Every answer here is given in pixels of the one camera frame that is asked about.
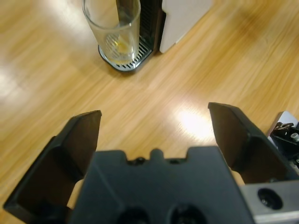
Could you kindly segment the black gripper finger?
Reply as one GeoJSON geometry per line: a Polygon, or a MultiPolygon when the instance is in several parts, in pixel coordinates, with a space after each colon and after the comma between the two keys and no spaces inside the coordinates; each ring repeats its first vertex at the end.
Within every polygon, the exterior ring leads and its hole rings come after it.
{"type": "Polygon", "coordinates": [[[3,209],[23,222],[67,222],[67,206],[97,148],[101,111],[72,117],[29,167],[3,209]]]}
{"type": "Polygon", "coordinates": [[[224,159],[245,183],[298,180],[288,160],[240,108],[210,102],[208,109],[224,159]]]}

